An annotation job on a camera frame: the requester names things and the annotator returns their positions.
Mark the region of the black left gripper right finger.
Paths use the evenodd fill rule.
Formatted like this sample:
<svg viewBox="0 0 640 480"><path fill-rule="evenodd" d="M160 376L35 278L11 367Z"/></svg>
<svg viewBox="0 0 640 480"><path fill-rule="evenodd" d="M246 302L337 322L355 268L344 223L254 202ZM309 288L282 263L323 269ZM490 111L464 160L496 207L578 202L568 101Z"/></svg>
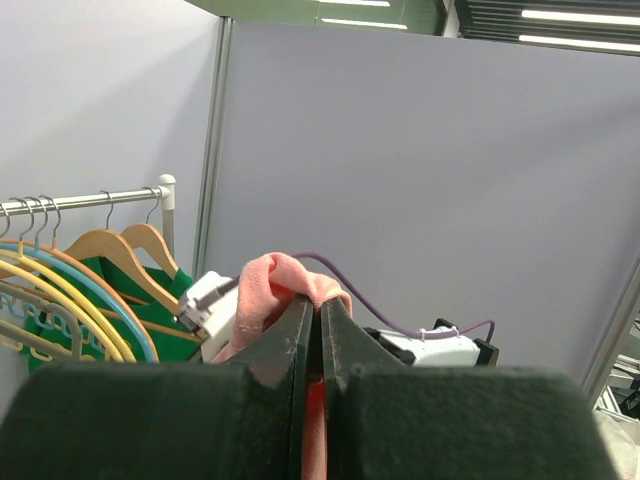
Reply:
<svg viewBox="0 0 640 480"><path fill-rule="evenodd" d="M410 367L343 303L319 314L332 479L612 479L591 409L568 377Z"/></svg>

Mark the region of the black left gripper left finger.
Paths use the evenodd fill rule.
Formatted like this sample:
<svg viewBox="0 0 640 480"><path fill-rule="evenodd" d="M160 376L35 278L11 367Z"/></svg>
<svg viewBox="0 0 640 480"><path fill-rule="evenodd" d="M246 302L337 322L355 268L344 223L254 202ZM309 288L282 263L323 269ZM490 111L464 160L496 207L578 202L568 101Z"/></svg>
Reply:
<svg viewBox="0 0 640 480"><path fill-rule="evenodd" d="M5 479L298 479L313 307L221 364L59 362L1 424Z"/></svg>

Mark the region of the salmon pink t shirt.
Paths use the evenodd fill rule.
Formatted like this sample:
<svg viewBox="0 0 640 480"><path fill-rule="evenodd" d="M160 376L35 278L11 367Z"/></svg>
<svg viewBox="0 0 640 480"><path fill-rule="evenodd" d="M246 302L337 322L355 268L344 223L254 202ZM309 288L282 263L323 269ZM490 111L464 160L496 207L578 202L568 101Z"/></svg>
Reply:
<svg viewBox="0 0 640 480"><path fill-rule="evenodd" d="M307 270L299 260L285 253L264 254L248 262L240 274L231 337L214 361L226 361L256 340L298 294L308 297L316 309L338 298L348 312L352 311L351 296L337 280ZM328 477L323 379L312 381L308 387L302 474L305 479Z"/></svg>

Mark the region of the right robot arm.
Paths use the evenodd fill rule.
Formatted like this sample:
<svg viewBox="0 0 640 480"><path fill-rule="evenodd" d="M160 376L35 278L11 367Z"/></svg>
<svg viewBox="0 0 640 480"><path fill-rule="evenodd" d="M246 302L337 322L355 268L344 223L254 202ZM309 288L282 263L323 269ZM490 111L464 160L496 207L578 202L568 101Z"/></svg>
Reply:
<svg viewBox="0 0 640 480"><path fill-rule="evenodd" d="M459 329L439 318L434 328L424 330L420 338L373 327L365 327L364 331L401 363L412 367L495 366L499 357L499 349L492 344L494 320Z"/></svg>

